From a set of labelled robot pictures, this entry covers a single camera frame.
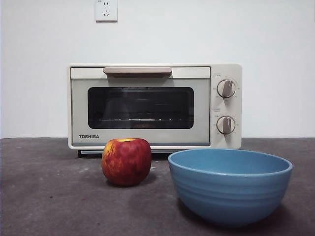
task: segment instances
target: toaster oven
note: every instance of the toaster oven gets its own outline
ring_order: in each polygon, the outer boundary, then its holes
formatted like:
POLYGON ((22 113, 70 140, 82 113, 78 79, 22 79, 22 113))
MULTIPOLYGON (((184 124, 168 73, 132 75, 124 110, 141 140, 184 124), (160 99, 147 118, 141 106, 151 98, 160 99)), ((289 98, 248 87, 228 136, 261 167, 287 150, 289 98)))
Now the toaster oven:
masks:
POLYGON ((79 154, 129 137, 152 152, 241 146, 239 64, 71 64, 67 82, 68 145, 79 154))

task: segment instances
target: oven window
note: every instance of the oven window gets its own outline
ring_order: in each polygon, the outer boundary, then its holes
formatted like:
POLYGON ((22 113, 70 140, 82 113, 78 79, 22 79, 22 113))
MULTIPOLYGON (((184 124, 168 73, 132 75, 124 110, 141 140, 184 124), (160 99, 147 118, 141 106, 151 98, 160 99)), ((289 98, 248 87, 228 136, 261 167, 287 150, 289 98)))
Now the oven window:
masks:
POLYGON ((190 129, 193 89, 93 87, 88 116, 92 129, 190 129))

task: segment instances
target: timer knob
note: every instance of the timer knob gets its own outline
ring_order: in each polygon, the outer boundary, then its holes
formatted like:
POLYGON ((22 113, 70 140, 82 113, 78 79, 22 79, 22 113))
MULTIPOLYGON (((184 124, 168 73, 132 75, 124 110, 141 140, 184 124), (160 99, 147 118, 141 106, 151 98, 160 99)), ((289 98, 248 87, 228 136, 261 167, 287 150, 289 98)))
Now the timer knob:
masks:
POLYGON ((234 131, 235 122, 231 117, 221 117, 218 119, 217 128, 222 134, 230 134, 234 131))
POLYGON ((229 98, 235 93, 235 84, 231 80, 223 80, 217 86, 218 94, 223 98, 229 98))

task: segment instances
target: gray countertop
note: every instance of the gray countertop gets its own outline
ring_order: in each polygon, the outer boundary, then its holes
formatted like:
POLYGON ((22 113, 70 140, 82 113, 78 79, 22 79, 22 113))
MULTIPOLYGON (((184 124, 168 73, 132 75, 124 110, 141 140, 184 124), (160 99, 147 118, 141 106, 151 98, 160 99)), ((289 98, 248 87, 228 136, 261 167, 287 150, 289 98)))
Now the gray countertop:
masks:
POLYGON ((100 157, 77 158, 65 138, 1 140, 1 235, 315 235, 315 139, 243 138, 241 149, 291 161, 293 172, 280 206, 244 228, 213 226, 179 200, 167 154, 153 155, 138 186, 116 187, 100 157))

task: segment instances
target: wall socket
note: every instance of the wall socket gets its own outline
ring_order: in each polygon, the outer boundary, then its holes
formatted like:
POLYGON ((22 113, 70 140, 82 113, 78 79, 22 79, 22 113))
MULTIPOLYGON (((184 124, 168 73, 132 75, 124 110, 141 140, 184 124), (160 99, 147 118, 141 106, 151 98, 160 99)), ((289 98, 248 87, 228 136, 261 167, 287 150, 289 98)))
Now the wall socket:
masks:
POLYGON ((96 22, 117 21, 118 0, 95 0, 95 20, 96 22))

